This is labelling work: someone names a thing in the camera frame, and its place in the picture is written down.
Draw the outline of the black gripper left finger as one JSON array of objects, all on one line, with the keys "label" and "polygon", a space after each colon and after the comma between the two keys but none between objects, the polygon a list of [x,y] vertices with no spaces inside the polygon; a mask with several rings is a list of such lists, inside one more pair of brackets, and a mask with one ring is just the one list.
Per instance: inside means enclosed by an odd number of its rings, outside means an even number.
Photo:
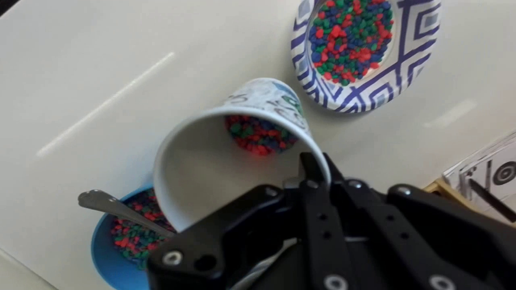
[{"label": "black gripper left finger", "polygon": [[147,260],[151,290],[302,290],[300,194],[257,186]]}]

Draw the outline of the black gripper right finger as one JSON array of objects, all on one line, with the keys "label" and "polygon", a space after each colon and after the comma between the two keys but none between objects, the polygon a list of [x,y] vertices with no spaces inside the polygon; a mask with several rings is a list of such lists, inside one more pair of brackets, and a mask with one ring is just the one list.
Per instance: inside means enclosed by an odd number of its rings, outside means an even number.
[{"label": "black gripper right finger", "polygon": [[516,290],[516,231],[409,184],[381,194],[300,157],[312,282],[346,290]]}]

